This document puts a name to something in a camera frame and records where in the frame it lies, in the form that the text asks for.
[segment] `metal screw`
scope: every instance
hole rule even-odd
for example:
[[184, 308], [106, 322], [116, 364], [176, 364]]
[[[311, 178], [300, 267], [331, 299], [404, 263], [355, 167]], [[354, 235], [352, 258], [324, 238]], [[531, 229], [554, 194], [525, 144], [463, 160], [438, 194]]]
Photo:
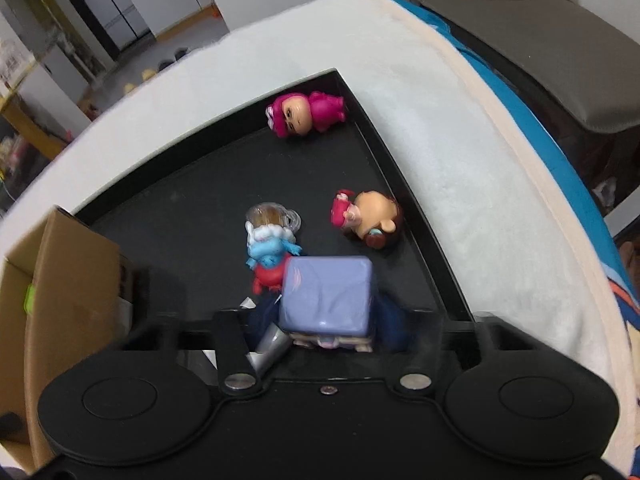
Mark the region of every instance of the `metal screw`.
[[325, 386], [320, 386], [320, 393], [323, 395], [335, 395], [338, 393], [338, 388], [336, 386], [326, 384]]
[[231, 390], [246, 390], [255, 384], [255, 377], [249, 374], [231, 374], [226, 377], [225, 385]]
[[407, 390], [423, 390], [431, 386], [431, 378], [423, 374], [407, 374], [400, 377], [400, 384]]

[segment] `black tray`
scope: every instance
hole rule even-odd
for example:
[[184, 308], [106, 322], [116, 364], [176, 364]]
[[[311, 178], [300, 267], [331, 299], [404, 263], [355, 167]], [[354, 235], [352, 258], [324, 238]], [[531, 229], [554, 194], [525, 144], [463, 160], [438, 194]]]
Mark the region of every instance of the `black tray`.
[[[277, 138], [266, 126], [266, 106], [277, 94], [313, 90], [343, 96], [347, 122], [325, 134]], [[350, 241], [331, 225], [329, 211], [341, 188], [395, 196], [406, 229], [392, 251]], [[151, 305], [156, 313], [205, 319], [252, 296], [244, 221], [260, 202], [278, 202], [300, 214], [296, 237], [306, 254], [364, 254], [380, 287], [407, 308], [444, 309], [451, 319], [472, 319], [428, 220], [335, 70], [205, 126], [124, 176], [78, 218], [117, 242], [132, 261], [161, 269], [156, 283], [162, 290]]]

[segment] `white blanket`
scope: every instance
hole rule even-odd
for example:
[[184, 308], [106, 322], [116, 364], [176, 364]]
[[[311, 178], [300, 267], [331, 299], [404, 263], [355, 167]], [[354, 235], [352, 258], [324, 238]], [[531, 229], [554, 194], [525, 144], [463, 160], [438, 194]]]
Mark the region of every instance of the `white blanket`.
[[0, 227], [7, 250], [53, 205], [70, 211], [166, 145], [257, 96], [336, 67], [404, 173], [474, 312], [492, 312], [609, 381], [632, 459], [630, 355], [586, 234], [500, 101], [437, 32], [390, 0], [317, 0], [229, 34], [96, 121]]

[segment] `tan toy figurine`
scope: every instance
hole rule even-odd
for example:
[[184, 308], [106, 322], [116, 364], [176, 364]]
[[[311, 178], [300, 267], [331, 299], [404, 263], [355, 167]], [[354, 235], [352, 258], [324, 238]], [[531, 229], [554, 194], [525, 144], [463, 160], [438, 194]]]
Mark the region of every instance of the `tan toy figurine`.
[[382, 249], [399, 238], [404, 218], [393, 198], [377, 191], [360, 193], [353, 203], [353, 191], [341, 189], [334, 198], [331, 222], [345, 232], [353, 232], [373, 249]]

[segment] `pink toy figurine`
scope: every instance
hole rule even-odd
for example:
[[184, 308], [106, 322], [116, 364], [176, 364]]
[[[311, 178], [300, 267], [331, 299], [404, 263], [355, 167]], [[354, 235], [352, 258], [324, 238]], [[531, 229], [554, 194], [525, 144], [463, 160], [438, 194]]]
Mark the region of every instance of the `pink toy figurine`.
[[335, 227], [348, 229], [357, 222], [356, 208], [350, 200], [354, 195], [355, 193], [349, 189], [341, 189], [335, 195], [334, 206], [331, 208], [331, 223]]
[[278, 137], [305, 136], [311, 128], [325, 132], [332, 124], [344, 122], [344, 98], [322, 92], [286, 94], [266, 109], [269, 127]]

